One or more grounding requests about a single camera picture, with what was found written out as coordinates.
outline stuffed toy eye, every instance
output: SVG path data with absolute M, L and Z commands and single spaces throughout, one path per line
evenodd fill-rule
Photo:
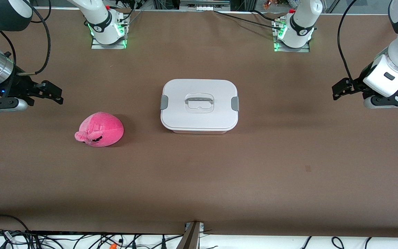
M 101 136 L 101 137 L 98 137 L 98 138 L 96 138 L 96 139 L 93 139 L 92 142 L 98 142 L 99 140 L 101 140 L 101 138 L 102 138 L 102 136 Z

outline metal bracket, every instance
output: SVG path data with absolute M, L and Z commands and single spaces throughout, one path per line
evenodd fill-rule
M 128 29 L 130 27 L 130 17 L 127 17 L 125 20 L 123 20 L 122 22 L 118 23 L 118 26 L 123 26 L 123 27 L 118 27 L 118 31 L 119 32 L 124 32 L 124 36 L 120 37 L 115 43 L 112 44 L 100 44 L 95 37 L 93 36 L 93 32 L 92 32 L 92 49 L 125 49 L 127 47 L 127 38 L 128 38 Z
M 185 224 L 185 233 L 176 249 L 198 249 L 199 233 L 203 232 L 202 222 L 188 222 Z
M 283 41 L 279 39 L 279 36 L 283 35 L 283 32 L 286 30 L 286 19 L 284 18 L 276 18 L 274 21 L 271 21 L 271 25 L 273 27 L 280 27 L 281 30 L 273 30 L 273 42 L 274 42 L 274 51 L 275 52 L 297 52 L 297 53 L 309 53 L 310 52 L 310 42 L 307 41 L 303 47 L 300 48 L 292 48 L 286 46 Z

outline black cable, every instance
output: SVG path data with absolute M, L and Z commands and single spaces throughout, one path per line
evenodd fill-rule
M 52 3 L 49 0 L 49 13 L 47 14 L 47 16 L 44 18 L 44 21 L 47 21 L 47 19 L 49 19 L 50 13 L 52 12 Z M 30 21 L 33 22 L 34 24 L 40 24 L 42 23 L 42 21 Z
M 183 235 L 178 235 L 178 236 L 174 236 L 174 237 L 171 237 L 171 238 L 169 238 L 169 239 L 166 239 L 165 240 L 165 242 L 168 242 L 168 241 L 170 241 L 170 240 L 174 240 L 174 239 L 177 239 L 177 238 L 180 238 L 180 237 L 182 237 Z M 162 244 L 162 242 L 161 243 L 159 243 L 159 244 L 157 244 L 157 245 L 155 245 L 154 247 L 152 247 L 151 249 L 156 249 L 158 246 L 160 246 Z
M 17 222 L 19 222 L 23 227 L 24 227 L 24 229 L 27 231 L 27 232 L 30 232 L 30 230 L 29 230 L 29 228 L 26 226 L 26 224 L 24 223 L 24 222 L 22 222 L 22 220 L 20 220 L 20 219 L 18 219 L 17 217 L 15 217 L 15 216 L 12 216 L 12 215 L 8 215 L 8 214 L 0 214 L 0 217 L 7 217 L 7 218 L 10 218 L 10 219 L 14 219 L 14 220 L 16 220 Z M 30 239 L 30 241 L 29 241 L 29 248 L 30 248 L 30 246 L 33 248 L 33 241 Z
M 345 57 L 343 55 L 342 48 L 341 48 L 341 45 L 340 45 L 340 30 L 341 30 L 342 23 L 343 23 L 343 20 L 345 19 L 346 14 L 348 13 L 349 9 L 351 9 L 352 5 L 354 5 L 355 2 L 357 2 L 357 0 L 352 0 L 352 2 L 346 8 L 345 13 L 343 13 L 342 19 L 340 20 L 339 28 L 338 28 L 338 48 L 339 48 L 339 52 L 340 52 L 340 57 L 342 58 L 343 64 L 344 64 L 345 69 L 346 69 L 346 73 L 348 74 L 348 78 L 349 78 L 350 81 L 352 81 L 351 73 L 349 72 L 349 68 L 348 68 L 348 65 L 346 63 L 346 60 L 345 60 Z
M 337 239 L 340 242 L 342 247 L 339 247 L 338 245 L 336 245 L 336 243 L 334 242 L 335 239 Z M 345 249 L 345 247 L 343 246 L 343 242 L 342 242 L 342 240 L 339 237 L 336 237 L 336 236 L 332 237 L 331 238 L 331 243 L 333 243 L 333 246 L 337 247 L 338 249 Z
M 27 231 L 30 232 L 30 230 L 28 229 L 28 227 L 26 226 L 26 224 L 24 224 L 24 222 L 22 222 L 22 220 L 18 219 L 17 217 L 12 216 L 12 215 L 8 215 L 8 214 L 0 214 L 0 217 L 8 217 L 8 218 L 14 219 L 14 220 L 16 220 L 17 222 L 19 222 Z
M 134 8 L 131 9 L 130 13 L 128 13 L 127 17 L 124 17 L 123 19 L 120 19 L 119 21 L 122 22 L 123 20 L 127 20 L 131 16 L 131 13 L 134 11 Z
M 255 10 L 255 9 L 250 10 L 250 12 L 254 12 L 254 13 L 260 14 L 260 16 L 262 16 L 263 18 L 265 18 L 265 19 L 267 19 L 267 20 L 270 20 L 270 21 L 274 21 L 274 19 L 269 18 L 268 16 L 262 14 L 260 11 L 257 11 L 257 10 Z
M 306 242 L 305 242 L 305 244 L 303 245 L 302 249 L 305 249 L 305 248 L 306 248 L 306 246 L 308 245 L 308 242 L 310 242 L 311 238 L 313 238 L 313 236 L 309 236 L 309 237 L 306 239 Z
M 236 18 L 236 19 L 239 19 L 239 20 L 242 20 L 242 21 L 245 21 L 245 22 L 251 22 L 252 24 L 257 24 L 257 25 L 261 25 L 261 26 L 264 26 L 264 27 L 269 27 L 269 28 L 276 29 L 276 30 L 280 30 L 281 29 L 279 27 L 273 27 L 273 26 L 266 25 L 266 24 L 260 24 L 258 22 L 253 22 L 253 21 L 250 21 L 250 20 L 247 20 L 247 19 L 243 19 L 243 18 L 240 18 L 240 17 L 237 17 L 237 16 L 231 16 L 231 15 L 228 15 L 228 14 L 225 14 L 225 13 L 220 13 L 219 11 L 215 11 L 215 10 L 213 10 L 213 11 L 218 13 L 218 14 L 220 14 L 220 15 L 229 16 L 229 17 Z
M 48 236 L 43 236 L 43 235 L 40 235 L 40 236 L 45 238 L 42 240 L 41 245 L 45 240 L 51 240 L 51 241 L 55 242 L 59 247 L 61 247 L 61 249 L 64 249 L 64 247 L 55 238 L 50 238 Z
M 96 234 L 93 234 L 93 235 L 84 235 L 83 237 L 85 237 L 85 238 L 90 238 L 90 237 L 93 237 L 93 236 L 96 236 Z M 79 240 L 80 238 L 77 238 L 77 239 L 68 239 L 68 238 L 53 238 L 54 240 L 67 240 L 67 241 L 77 241 L 77 240 Z
M 56 249 L 56 248 L 54 248 L 54 247 L 52 247 L 50 245 L 46 245 L 46 244 L 41 244 L 41 246 L 47 246 L 47 247 L 50 247 L 51 249 Z
M 136 239 L 139 238 L 140 236 L 141 236 L 141 235 L 138 235 L 138 236 L 134 235 L 133 240 L 132 240 L 125 248 L 126 248 L 126 249 L 129 248 L 130 245 L 133 244 L 133 242 L 136 242 Z
M 102 240 L 104 235 L 101 235 L 101 238 L 99 238 L 97 241 L 95 241 L 95 243 L 93 243 L 88 249 L 91 249 L 96 243 L 100 242 Z
M 162 244 L 161 244 L 161 249 L 167 249 L 167 240 L 165 239 L 165 235 L 162 235 Z
M 368 237 L 368 239 L 366 239 L 366 242 L 365 242 L 365 249 L 367 249 L 367 247 L 368 247 L 368 242 L 369 242 L 371 239 L 372 239 L 372 237 Z
M 77 245 L 77 244 L 79 243 L 79 241 L 81 241 L 84 237 L 88 238 L 87 236 L 88 236 L 88 235 L 83 235 L 81 238 L 77 239 L 77 240 L 76 240 L 76 243 L 75 243 L 74 246 L 73 246 L 73 249 L 76 248 L 76 245 Z
M 16 65 L 16 52 L 15 48 L 13 47 L 13 43 L 11 43 L 9 37 L 4 32 L 0 31 L 0 33 L 3 35 L 3 37 L 7 40 L 8 44 L 10 45 L 11 54 L 13 55 L 13 64 Z
M 24 3 L 26 3 L 33 10 L 33 12 L 35 12 L 35 14 L 39 17 L 39 19 L 41 20 L 42 24 L 44 25 L 44 28 L 46 29 L 46 34 L 47 34 L 47 56 L 46 56 L 46 61 L 44 61 L 44 65 L 41 67 L 41 69 L 39 69 L 38 71 L 33 73 L 33 75 L 37 75 L 37 74 L 41 73 L 42 71 L 44 71 L 44 69 L 46 68 L 47 64 L 49 63 L 50 49 L 51 49 L 49 27 L 47 27 L 46 21 L 44 20 L 44 18 L 42 18 L 41 14 L 39 14 L 39 12 L 35 9 L 35 7 L 33 7 L 33 5 L 31 5 L 29 3 L 29 1 L 27 1 L 27 0 L 22 0 L 22 1 Z

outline white floor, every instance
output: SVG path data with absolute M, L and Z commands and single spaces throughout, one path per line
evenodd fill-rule
M 69 238 L 78 239 L 80 235 L 56 235 L 51 238 Z M 99 240 L 101 236 L 95 235 L 82 239 L 76 246 L 76 249 L 89 249 L 90 246 Z M 14 237 L 16 241 L 22 243 L 25 240 L 22 237 Z M 112 239 L 119 241 L 120 235 L 115 235 Z M 133 235 L 124 235 L 124 247 L 133 240 Z M 142 235 L 136 240 L 137 246 L 146 245 L 150 248 L 161 243 L 161 235 Z M 181 238 L 167 242 L 167 249 L 175 249 Z M 300 249 L 305 244 L 307 237 L 292 236 L 239 236 L 239 235 L 207 235 L 200 239 L 199 249 Z M 364 249 L 367 238 L 359 237 L 341 237 L 345 249 Z M 59 240 L 64 249 L 72 249 L 75 241 Z M 4 243 L 4 239 L 0 236 L 0 246 Z M 60 249 L 59 245 L 52 241 L 45 243 L 55 249 Z M 108 244 L 101 246 L 101 249 L 109 249 Z M 27 246 L 14 246 L 13 249 L 26 249 Z M 313 237 L 306 249 L 336 249 L 331 243 L 331 237 Z M 373 238 L 368 243 L 368 249 L 398 249 L 398 238 Z

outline brown table surface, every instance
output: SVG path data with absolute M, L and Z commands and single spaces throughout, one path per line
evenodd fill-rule
M 245 18 L 268 24 L 259 16 Z M 124 50 L 91 50 L 79 11 L 53 10 L 49 65 L 37 99 L 0 113 L 0 213 L 31 230 L 182 233 L 200 220 L 219 234 L 398 236 L 398 109 L 333 101 L 346 76 L 340 16 L 321 16 L 311 52 L 274 52 L 271 30 L 207 12 L 144 12 Z M 349 16 L 342 44 L 354 76 L 395 34 L 387 16 Z M 41 24 L 8 33 L 26 71 L 46 52 Z M 0 49 L 9 50 L 0 36 Z M 224 135 L 180 135 L 160 121 L 171 79 L 226 79 L 240 97 Z M 109 112 L 126 136 L 91 148 L 73 134 Z M 20 229 L 7 219 L 0 228 Z

